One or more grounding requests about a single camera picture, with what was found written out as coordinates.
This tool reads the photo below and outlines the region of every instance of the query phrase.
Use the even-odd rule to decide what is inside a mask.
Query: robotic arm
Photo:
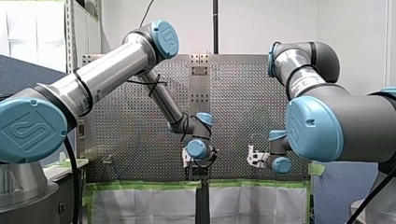
[[[334,84],[339,71],[335,52],[323,43],[271,47],[268,74],[285,86],[290,102],[286,131],[270,132],[265,167],[288,172],[287,150],[313,161],[394,161],[396,91],[351,95]]]
[[[54,210],[54,215],[37,223],[57,223],[57,205],[42,207],[40,202],[53,198],[50,195],[58,187],[48,182],[38,161],[59,148],[76,128],[79,117],[89,114],[94,104],[131,76],[149,83],[148,91],[168,119],[171,131],[192,134],[187,146],[191,157],[210,159],[211,116],[183,115],[165,86],[157,85],[153,68],[177,52],[175,29],[167,21],[155,21],[132,31],[119,48],[72,74],[50,85],[36,84],[0,102],[0,219],[29,220],[32,217],[20,216],[19,209],[41,206]]]

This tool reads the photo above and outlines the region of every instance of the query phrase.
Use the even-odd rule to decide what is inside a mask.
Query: white wall
[[[219,52],[266,54],[275,42],[318,40],[317,0],[219,0]]]
[[[378,91],[386,83],[387,14],[388,0],[320,0],[318,37],[337,52],[339,84],[350,93]]]
[[[102,50],[139,26],[149,0],[102,0]],[[179,53],[213,52],[212,0],[154,1],[146,23],[177,29]],[[263,54],[276,40],[318,40],[318,0],[219,0],[219,53]]]
[[[118,47],[126,34],[139,27],[149,0],[102,0],[102,51]],[[180,53],[212,49],[211,0],[154,1],[146,17],[170,21],[177,29]]]

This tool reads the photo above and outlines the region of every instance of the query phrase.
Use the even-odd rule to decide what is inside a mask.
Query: green tape
[[[309,163],[308,164],[308,173],[310,175],[321,176],[324,173],[325,167],[319,163]]]
[[[200,182],[145,182],[145,181],[116,181],[110,183],[91,183],[87,185],[91,190],[114,190],[114,189],[151,189],[151,190],[172,190],[172,189],[198,189]]]
[[[210,180],[210,188],[232,188],[232,187],[272,187],[287,189],[306,189],[306,223],[309,224],[310,217],[310,181],[273,181],[273,180]],[[92,197],[97,190],[119,190],[119,189],[151,189],[151,190],[177,190],[198,189],[201,187],[199,181],[180,182],[145,182],[145,181],[115,181],[108,183],[90,183],[87,185],[85,202],[88,206],[88,224],[92,224]]]
[[[87,216],[88,216],[88,224],[92,224],[92,198],[93,198],[93,189],[87,187],[87,194],[85,196],[85,202],[87,203]]]

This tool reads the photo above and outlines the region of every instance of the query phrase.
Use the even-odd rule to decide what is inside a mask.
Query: black cable
[[[158,86],[158,84],[163,84],[164,86],[167,86],[168,83],[165,81],[160,81],[161,79],[161,74],[158,74],[158,76],[155,78],[154,82],[139,82],[139,81],[133,81],[133,80],[126,80],[126,82],[134,83],[134,84],[139,84],[139,85],[153,85],[153,87],[150,89],[148,93],[148,97],[151,98],[151,94],[154,92],[155,88]]]
[[[189,115],[183,112],[183,136],[181,136],[180,142],[183,142],[184,138],[187,135],[187,130],[189,129],[189,125],[190,125],[190,119],[189,119]]]
[[[14,93],[2,93],[0,94],[0,101],[6,100],[8,97],[12,96]]]
[[[378,186],[367,196],[367,198],[363,201],[361,206],[353,213],[353,215],[349,218],[346,224],[353,224],[353,222],[356,220],[356,218],[361,214],[361,212],[364,210],[364,208],[369,204],[369,202],[389,183],[389,181],[393,178],[393,176],[396,174],[396,165],[393,167],[393,169],[389,172],[387,177],[379,183]]]
[[[195,118],[198,121],[200,121],[207,128],[207,131],[209,132],[209,137],[212,136],[212,130],[210,129],[210,127],[206,123],[204,123],[203,121],[198,119],[198,117],[196,117],[195,115],[191,115],[191,118]]]
[[[143,22],[145,22],[145,19],[146,19],[147,15],[149,14],[149,9],[151,8],[151,5],[152,5],[153,2],[154,2],[154,0],[151,0],[151,2],[148,4],[148,9],[146,9],[145,16],[143,17],[143,20],[140,22],[140,26],[139,27],[142,27]]]
[[[73,174],[73,190],[74,190],[73,224],[78,224],[78,215],[80,208],[78,168],[77,168],[77,161],[73,152],[72,145],[70,144],[69,138],[67,136],[64,139],[64,146],[66,147],[66,152],[69,155],[70,165],[72,167],[72,174]]]
[[[82,87],[84,87],[85,92],[87,92],[88,94],[88,110],[85,111],[85,113],[83,113],[82,115],[80,115],[80,117],[84,117],[87,114],[89,114],[92,109],[93,109],[93,97],[90,91],[90,88],[87,86],[87,84],[82,80],[81,76],[78,74],[77,72],[77,68],[73,69],[73,74],[76,76],[77,80],[79,81],[79,83],[81,83]]]

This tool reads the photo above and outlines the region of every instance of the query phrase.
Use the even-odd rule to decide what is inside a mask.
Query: metal pole
[[[219,54],[219,0],[213,0],[213,38],[213,53]]]

